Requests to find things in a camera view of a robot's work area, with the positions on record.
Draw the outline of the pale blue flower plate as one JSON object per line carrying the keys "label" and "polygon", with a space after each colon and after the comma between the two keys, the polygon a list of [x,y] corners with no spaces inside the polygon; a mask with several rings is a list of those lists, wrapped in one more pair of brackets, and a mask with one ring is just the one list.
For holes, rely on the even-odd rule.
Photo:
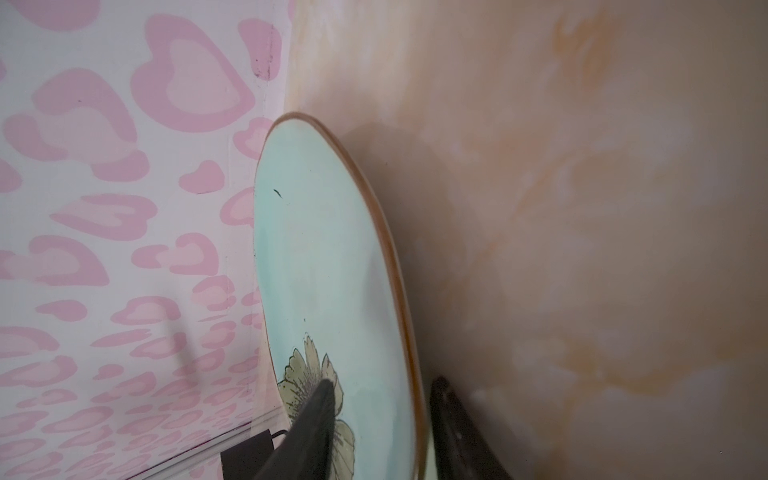
{"label": "pale blue flower plate", "polygon": [[333,384],[334,479],[419,479],[429,426],[410,309],[382,208],[338,138],[292,112],[254,183],[254,260],[277,390],[295,422]]}

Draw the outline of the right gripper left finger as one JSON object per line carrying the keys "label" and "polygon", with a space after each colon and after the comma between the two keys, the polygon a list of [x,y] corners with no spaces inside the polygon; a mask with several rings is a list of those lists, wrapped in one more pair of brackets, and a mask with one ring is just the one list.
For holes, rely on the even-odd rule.
{"label": "right gripper left finger", "polygon": [[328,479],[335,431],[334,413],[333,384],[323,379],[305,402],[279,448],[254,479]]}

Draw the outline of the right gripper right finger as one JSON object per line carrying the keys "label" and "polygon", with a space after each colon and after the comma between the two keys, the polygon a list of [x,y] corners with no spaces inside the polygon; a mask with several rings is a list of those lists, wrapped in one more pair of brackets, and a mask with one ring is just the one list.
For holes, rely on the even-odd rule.
{"label": "right gripper right finger", "polygon": [[431,384],[429,407],[439,479],[513,479],[443,376]]}

